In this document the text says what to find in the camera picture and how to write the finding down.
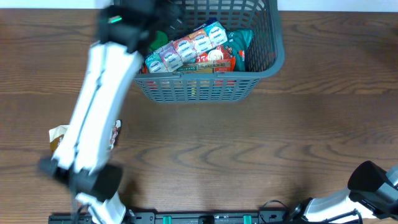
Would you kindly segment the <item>green lid jar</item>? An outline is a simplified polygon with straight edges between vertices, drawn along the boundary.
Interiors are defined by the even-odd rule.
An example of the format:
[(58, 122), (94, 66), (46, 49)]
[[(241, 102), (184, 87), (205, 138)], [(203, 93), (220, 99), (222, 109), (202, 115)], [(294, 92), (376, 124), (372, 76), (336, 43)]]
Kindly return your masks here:
[(155, 32), (155, 39), (154, 41), (150, 44), (149, 49), (153, 52), (156, 51), (157, 49), (161, 48), (162, 46), (168, 44), (169, 38), (166, 33), (157, 30)]

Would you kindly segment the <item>tissue pocket pack bundle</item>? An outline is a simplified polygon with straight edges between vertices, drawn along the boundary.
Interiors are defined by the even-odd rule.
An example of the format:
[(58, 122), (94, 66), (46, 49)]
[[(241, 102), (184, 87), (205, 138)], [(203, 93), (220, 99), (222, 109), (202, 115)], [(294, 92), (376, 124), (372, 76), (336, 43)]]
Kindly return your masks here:
[(191, 34), (172, 40), (149, 54), (144, 61), (143, 72), (174, 72), (227, 40), (226, 29), (216, 19), (211, 19)]

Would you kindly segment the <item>red spaghetti pasta pack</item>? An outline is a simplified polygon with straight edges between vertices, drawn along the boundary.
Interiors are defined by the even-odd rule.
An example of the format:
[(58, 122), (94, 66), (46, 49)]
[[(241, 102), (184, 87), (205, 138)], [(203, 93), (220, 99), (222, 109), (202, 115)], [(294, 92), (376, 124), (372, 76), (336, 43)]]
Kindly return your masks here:
[(232, 72), (236, 65), (235, 58), (184, 64), (181, 60), (171, 64), (161, 60), (146, 60), (139, 73), (218, 73)]

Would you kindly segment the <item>green Nescafe coffee bag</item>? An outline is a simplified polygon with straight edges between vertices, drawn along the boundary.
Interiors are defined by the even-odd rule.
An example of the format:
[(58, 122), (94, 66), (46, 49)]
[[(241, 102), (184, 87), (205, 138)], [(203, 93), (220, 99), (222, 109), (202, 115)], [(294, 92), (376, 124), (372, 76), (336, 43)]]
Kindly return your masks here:
[(235, 58), (235, 72), (245, 71), (245, 53), (251, 44), (254, 32), (249, 29), (238, 29), (226, 32), (228, 40), (196, 57), (196, 62), (207, 62), (209, 60), (223, 60)]

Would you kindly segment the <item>white brown snack pouch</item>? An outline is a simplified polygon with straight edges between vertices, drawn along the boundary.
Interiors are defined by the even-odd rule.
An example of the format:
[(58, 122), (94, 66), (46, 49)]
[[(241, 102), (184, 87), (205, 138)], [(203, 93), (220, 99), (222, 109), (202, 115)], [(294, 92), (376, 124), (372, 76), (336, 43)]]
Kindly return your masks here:
[[(121, 119), (116, 120), (115, 123), (113, 124), (111, 134), (109, 137), (108, 152), (112, 151), (114, 146), (117, 145), (118, 135), (121, 132), (122, 124), (123, 123)], [(69, 125), (63, 124), (49, 130), (50, 150), (52, 154), (54, 154), (60, 143), (63, 141), (64, 135), (68, 131), (68, 128)]]

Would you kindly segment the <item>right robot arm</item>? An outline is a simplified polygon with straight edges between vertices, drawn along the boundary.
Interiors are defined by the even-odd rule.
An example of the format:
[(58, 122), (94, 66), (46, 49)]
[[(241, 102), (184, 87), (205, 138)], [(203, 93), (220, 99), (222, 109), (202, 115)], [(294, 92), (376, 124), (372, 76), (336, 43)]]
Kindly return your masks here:
[(386, 171), (371, 161), (360, 164), (346, 188), (298, 204), (287, 221), (362, 223), (364, 219), (397, 220), (397, 166)]

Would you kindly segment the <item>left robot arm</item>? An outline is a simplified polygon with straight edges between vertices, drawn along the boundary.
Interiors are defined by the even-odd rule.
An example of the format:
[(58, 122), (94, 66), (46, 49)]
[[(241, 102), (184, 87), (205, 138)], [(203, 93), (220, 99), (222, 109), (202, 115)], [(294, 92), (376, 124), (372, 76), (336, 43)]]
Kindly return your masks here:
[(180, 21), (173, 1), (123, 1), (100, 10), (85, 79), (69, 127), (39, 168), (65, 184), (95, 223), (124, 223), (129, 213), (118, 188), (123, 175), (108, 163), (111, 131), (129, 87), (158, 30)]

